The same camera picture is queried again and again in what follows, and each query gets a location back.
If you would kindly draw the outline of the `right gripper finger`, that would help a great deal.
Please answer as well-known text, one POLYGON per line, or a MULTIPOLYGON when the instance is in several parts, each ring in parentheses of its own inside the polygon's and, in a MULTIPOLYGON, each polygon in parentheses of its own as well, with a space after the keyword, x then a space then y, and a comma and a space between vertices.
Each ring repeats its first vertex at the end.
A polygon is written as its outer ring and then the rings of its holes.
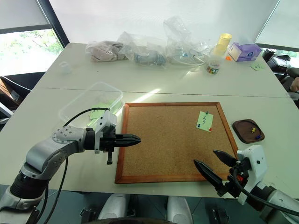
POLYGON ((196 169, 201 173, 201 175, 212 184, 216 190, 225 190, 222 179, 205 163, 194 159, 193 160, 196 169))
POLYGON ((237 163, 237 159, 235 157, 224 151, 214 150, 213 153, 219 158, 222 163, 224 163, 228 167, 233 167, 237 163))

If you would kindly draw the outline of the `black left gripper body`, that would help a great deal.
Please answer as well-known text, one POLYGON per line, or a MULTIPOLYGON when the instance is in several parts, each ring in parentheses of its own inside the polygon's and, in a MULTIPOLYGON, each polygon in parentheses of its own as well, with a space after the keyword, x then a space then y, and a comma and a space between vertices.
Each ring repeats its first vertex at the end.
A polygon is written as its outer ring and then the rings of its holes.
POLYGON ((105 127, 103 136, 100 137, 100 151, 108 153, 107 165, 112 165, 112 154, 114 152, 114 144, 116 143, 115 127, 105 127))

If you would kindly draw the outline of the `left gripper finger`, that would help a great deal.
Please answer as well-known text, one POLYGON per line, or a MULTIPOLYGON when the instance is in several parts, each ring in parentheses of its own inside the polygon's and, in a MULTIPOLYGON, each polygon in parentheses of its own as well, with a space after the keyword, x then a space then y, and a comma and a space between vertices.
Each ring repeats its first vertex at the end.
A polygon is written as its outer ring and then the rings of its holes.
POLYGON ((116 134, 116 139, 118 141, 140 141, 140 137, 134 134, 116 134))
POLYGON ((140 141, 116 141, 116 147, 129 147, 129 146, 133 146, 136 144, 139 144, 140 141))

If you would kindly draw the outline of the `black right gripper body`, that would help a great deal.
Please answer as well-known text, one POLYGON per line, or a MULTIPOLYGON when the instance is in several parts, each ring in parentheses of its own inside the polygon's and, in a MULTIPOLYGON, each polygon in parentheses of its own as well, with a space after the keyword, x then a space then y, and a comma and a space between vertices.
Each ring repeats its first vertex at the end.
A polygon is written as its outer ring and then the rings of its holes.
POLYGON ((219 196, 229 193, 234 198, 237 198, 241 193, 241 188, 236 184, 236 181, 242 187, 244 187, 248 182, 248 171, 251 169, 250 161, 248 158, 245 158, 241 161, 233 159, 230 160, 230 162, 225 162, 225 164, 230 167, 228 182, 223 184, 221 181, 221 184, 215 187, 215 190, 219 196))

